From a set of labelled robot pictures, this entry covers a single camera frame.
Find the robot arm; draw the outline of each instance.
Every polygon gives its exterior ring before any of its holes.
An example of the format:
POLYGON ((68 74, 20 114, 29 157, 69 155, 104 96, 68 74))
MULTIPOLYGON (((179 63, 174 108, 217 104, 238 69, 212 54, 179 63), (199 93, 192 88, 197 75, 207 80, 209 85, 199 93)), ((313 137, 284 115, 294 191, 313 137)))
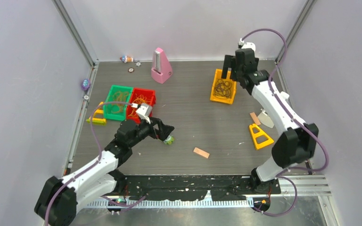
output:
POLYGON ((152 107, 147 104, 136 105, 136 113, 141 118, 138 125, 133 120, 121 122, 115 138, 105 147, 101 158, 97 157, 81 169, 62 178, 49 178, 35 205, 34 211, 45 218, 47 206, 56 191, 71 181, 54 201, 49 212, 49 224, 67 226, 77 213, 89 203, 110 192, 123 191, 126 185, 125 175, 117 170, 132 155, 132 147, 147 137, 169 140, 173 126, 165 125, 158 118, 149 117, 152 107))
MULTIPOLYGON (((313 157, 316 146, 315 140, 299 127, 285 112, 275 95, 282 95, 271 81, 270 88, 269 73, 266 70, 258 70, 259 59, 255 58, 255 46, 250 43, 239 43, 239 49, 235 56, 226 55, 222 78, 225 79, 227 71, 231 68, 230 78, 238 81, 266 110, 278 131, 279 139, 271 150, 271 157, 261 166, 252 170, 249 180, 252 190, 267 188, 276 176, 284 169, 295 166, 306 159, 313 157)), ((318 135, 315 124, 307 124, 288 105, 284 98, 280 101, 291 113, 293 118, 307 127, 314 135, 318 135)))

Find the pink block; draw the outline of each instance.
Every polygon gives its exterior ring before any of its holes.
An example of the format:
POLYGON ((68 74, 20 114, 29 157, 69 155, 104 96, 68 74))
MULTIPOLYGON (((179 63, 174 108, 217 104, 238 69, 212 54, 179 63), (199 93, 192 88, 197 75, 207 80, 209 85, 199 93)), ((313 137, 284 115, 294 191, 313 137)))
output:
POLYGON ((160 84, 163 84, 172 76, 172 74, 173 69, 171 68, 165 52, 161 48, 157 48, 153 53, 151 69, 152 78, 160 84))

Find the yellow triangle stand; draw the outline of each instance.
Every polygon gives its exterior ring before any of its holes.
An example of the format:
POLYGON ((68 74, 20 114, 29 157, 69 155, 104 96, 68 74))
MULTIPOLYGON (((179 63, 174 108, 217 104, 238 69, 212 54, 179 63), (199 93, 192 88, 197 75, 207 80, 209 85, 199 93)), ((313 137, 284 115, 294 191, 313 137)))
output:
MULTIPOLYGON (((92 123, 93 124, 96 124, 96 125, 102 125, 102 126, 104 126, 104 125, 106 125, 106 119, 100 119, 100 118, 95 118, 95 115, 97 115, 97 114, 101 114, 102 116, 103 116, 103 110, 102 109, 98 109, 98 110, 96 110, 95 112, 94 112, 94 115, 93 115, 93 117, 92 117, 92 123)), ((89 117, 88 119, 87 119, 87 122, 91 122, 91 117, 89 117)))
POLYGON ((249 131, 250 131, 250 135, 252 135, 253 144, 255 145, 256 150, 262 149, 262 148, 267 147, 268 145, 274 143, 274 140, 270 136, 268 136, 267 133, 265 133, 256 124, 249 125, 249 131), (259 132, 254 133, 253 129, 257 129, 259 132), (267 138, 267 140, 258 144, 256 139, 260 136, 265 136, 267 138))

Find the cable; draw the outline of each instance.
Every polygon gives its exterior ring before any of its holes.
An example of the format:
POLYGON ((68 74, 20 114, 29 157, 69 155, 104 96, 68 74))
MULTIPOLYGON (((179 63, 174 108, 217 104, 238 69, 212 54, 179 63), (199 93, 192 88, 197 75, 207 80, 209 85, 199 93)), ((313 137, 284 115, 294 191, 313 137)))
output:
MULTIPOLYGON (((283 102, 281 101, 281 98, 274 93, 274 87, 272 86, 272 77, 274 76, 275 72, 278 70, 278 68, 281 66, 281 64, 284 62, 285 60, 285 55, 287 54, 287 51, 288 51, 288 47, 287 47, 287 41, 285 40, 285 38, 282 36, 281 33, 279 33, 278 31, 274 30, 274 29, 271 29, 271 28, 262 28, 262 29, 257 29, 257 30, 254 30, 250 33, 248 33, 247 35, 245 35, 243 38, 242 38, 242 41, 245 40, 247 37, 249 37, 250 35, 256 33, 256 32, 262 32, 262 31, 267 31, 267 32, 272 32, 272 33, 275 33, 277 34, 281 39, 282 39, 282 42, 284 43, 284 48, 285 48, 285 51, 284 51, 284 54, 282 54, 282 58, 280 60, 280 62, 275 66, 274 70, 270 73, 270 76, 269 76, 269 79, 268 79, 268 83, 269 83, 269 87, 270 87, 270 90, 273 92, 274 94, 274 97, 277 99, 278 103, 281 105, 282 109, 284 109, 284 111, 288 114, 288 116, 291 118, 291 120, 293 120, 299 127, 301 127, 305 132, 307 132, 318 144, 319 146, 321 147, 322 151, 324 152, 324 156, 325 156, 325 163, 324 163, 324 166, 322 166, 321 168, 319 169, 308 169, 308 168, 304 168, 304 167, 291 167, 292 169, 299 169, 299 170, 308 170, 308 171, 311 171, 311 172, 318 172, 318 171, 322 171, 324 170, 325 168, 328 167, 328 164, 329 164, 329 155, 328 155, 328 151, 327 149, 325 148, 324 144, 318 139, 318 137, 316 137, 309 129, 307 129, 304 125, 302 125, 298 120, 294 119, 292 113, 287 109, 287 107, 283 104, 283 102)), ((281 173, 279 173, 278 175, 281 175, 283 174, 284 172, 286 172, 288 169, 285 169, 283 170, 281 173)))
MULTIPOLYGON (((132 102, 134 104, 138 104, 138 105, 141 105, 141 104, 149 105, 147 97, 145 97, 143 95, 139 95, 135 100, 132 100, 132 102)), ((135 111, 135 108, 132 108, 132 112, 131 112, 131 114, 128 115, 128 117, 130 117, 130 118, 138 117, 139 118, 139 116, 137 115, 137 112, 135 111)))
POLYGON ((109 203, 114 204, 114 205, 116 205, 116 206, 127 207, 126 209, 121 210, 122 212, 130 210, 132 207, 138 205, 140 202, 142 202, 142 201, 146 198, 146 196, 143 196, 143 197, 141 197, 138 201, 136 201, 135 203, 133 203, 133 204, 131 204, 131 205, 127 205, 127 204, 122 204, 122 203, 115 202, 115 201, 109 199, 109 198, 106 197, 106 196, 101 196, 101 197, 104 198, 104 199, 106 199, 106 200, 108 200, 109 203))
POLYGON ((292 211, 293 207, 295 206, 296 200, 297 200, 297 188, 296 188, 296 185, 295 185, 295 183, 293 183, 293 181, 292 181, 291 179, 286 178, 286 177, 284 177, 284 176, 279 176, 278 178, 285 179, 285 180, 289 181, 289 182, 292 184, 292 186, 294 187, 295 197, 294 197, 294 200, 293 200, 293 202, 292 202, 291 207, 290 207, 287 211, 285 211, 285 212, 283 212, 283 213, 278 213, 278 214, 275 214, 275 213, 267 213, 267 212, 261 211, 261 210, 260 210, 261 205, 259 206, 259 208, 253 207, 254 210, 256 210, 256 211, 258 211, 258 212, 261 212, 262 214, 264 214, 264 215, 266 215, 266 216, 270 216, 270 217, 280 217, 280 216, 283 216, 283 215, 285 215, 285 214, 288 214, 289 212, 292 211))
MULTIPOLYGON (((93 118, 94 113, 100 109, 102 106, 104 105, 110 105, 110 104, 123 104, 123 105, 132 105, 130 103, 127 102, 120 102, 120 101, 111 101, 111 102, 106 102, 103 103, 101 105, 98 105, 98 107, 95 108, 95 110, 92 112, 90 118, 93 118)), ((95 130, 93 128, 93 123, 90 123, 91 125, 91 132, 92 135, 95 139, 96 144, 98 145, 98 149, 99 149, 99 155, 98 155, 98 159, 96 160, 96 162, 94 162, 92 165, 90 165, 89 167, 87 167, 86 169, 84 169, 83 171, 81 171, 80 173, 78 173, 77 175, 74 176, 74 178, 71 178, 70 180, 68 180, 66 183, 64 183, 52 196, 52 198, 50 199, 48 206, 46 208, 46 212, 45 212, 45 226, 49 226, 49 212, 50 209, 52 208, 53 202, 55 201, 55 199, 57 198, 57 196, 60 194, 61 191, 63 191, 63 189, 65 187, 67 187, 71 182, 73 182, 74 180, 76 180, 77 178, 79 178, 81 175, 83 175, 84 173, 88 172, 89 170, 91 170, 92 168, 94 168, 99 162, 100 159, 102 158, 102 147, 100 146, 100 143, 98 141, 98 137, 95 134, 95 130)))
MULTIPOLYGON (((249 37, 250 35, 256 33, 256 32, 263 32, 263 31, 267 31, 267 32, 272 32, 272 33, 275 33, 277 34, 281 39, 282 39, 282 42, 284 44, 284 53, 282 54, 282 58, 280 60, 280 62, 275 66, 274 70, 270 73, 270 76, 269 76, 269 79, 268 79, 268 84, 269 84, 269 87, 270 87, 270 90, 271 92, 273 93, 274 97, 277 99, 278 103, 281 105, 282 109, 284 109, 284 111, 288 114, 288 116, 291 118, 291 120, 296 123, 299 127, 301 127, 306 133, 308 133, 318 144, 319 146, 321 147, 322 151, 324 152, 324 157, 325 157, 325 163, 322 167, 318 168, 318 169, 308 169, 308 168, 305 168, 305 167, 291 167, 291 169, 299 169, 299 170, 307 170, 307 171, 311 171, 311 172, 318 172, 318 171, 322 171, 324 169, 326 169, 328 167, 328 164, 329 164, 329 155, 328 155, 328 151, 327 149, 325 148, 324 144, 318 139, 318 137, 316 137, 308 128, 306 128, 303 124, 301 124, 298 120, 294 119, 292 113, 287 109, 287 107, 283 104, 283 102, 281 101, 281 98, 276 94, 274 93, 274 87, 272 86, 272 77, 274 76, 275 72, 278 70, 278 68, 281 66, 281 64, 284 62, 284 59, 285 59, 285 55, 287 54, 287 50, 288 50, 288 47, 287 47, 287 41, 285 40, 285 38, 282 36, 281 33, 279 33, 278 31, 274 30, 274 29, 271 29, 271 28, 262 28, 262 29, 257 29, 257 30, 254 30, 250 33, 248 33, 247 35, 245 35, 243 38, 242 38, 242 41, 245 40, 247 37, 249 37)), ((282 179, 285 179, 287 181, 289 181, 292 186, 294 187, 294 190, 295 190, 295 197, 294 197, 294 200, 292 202, 292 205, 291 207, 283 212, 283 213, 280 213, 280 214, 273 214, 273 213, 267 213, 267 212, 263 212, 263 214, 267 215, 267 216, 272 216, 272 217, 279 217, 279 216, 283 216, 287 213, 289 213, 292 208, 294 207, 295 203, 296 203, 296 199, 297 199, 297 189, 296 189, 296 185, 293 183, 292 180, 290 180, 289 178, 286 178, 286 177, 283 177, 281 176, 283 173, 285 173, 286 171, 288 171, 288 169, 284 169, 283 171, 281 171, 279 174, 277 174, 276 177, 278 178, 282 178, 282 179)))
POLYGON ((218 79, 214 85, 213 96, 230 99, 232 96, 232 83, 229 81, 218 79))
MULTIPOLYGON (((130 93, 129 92, 121 92, 121 91, 117 91, 113 94, 112 99, 113 101, 117 101, 117 102, 126 102, 127 101, 127 97, 130 93)), ((115 104, 118 107, 118 111, 113 112, 113 106, 111 108, 111 114, 117 114, 117 113, 121 113, 124 111, 124 105, 123 104, 115 104)))

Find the white wall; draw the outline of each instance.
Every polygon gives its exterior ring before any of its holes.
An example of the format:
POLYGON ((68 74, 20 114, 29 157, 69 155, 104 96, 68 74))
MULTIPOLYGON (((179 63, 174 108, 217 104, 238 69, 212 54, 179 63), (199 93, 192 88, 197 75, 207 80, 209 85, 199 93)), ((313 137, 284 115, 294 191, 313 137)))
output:
MULTIPOLYGON (((329 150, 325 175, 342 225, 362 225, 362 0, 317 1, 282 69, 296 112, 329 150)), ((314 161, 324 162, 320 148, 314 161)))
MULTIPOLYGON (((63 0, 100 61, 124 54, 151 60, 157 47, 172 60, 223 60, 258 28, 287 36, 306 0, 63 0)), ((252 36, 259 58, 274 58, 275 34, 252 36)))
POLYGON ((50 0, 0 0, 0 226, 33 209, 68 157, 90 67, 50 0))

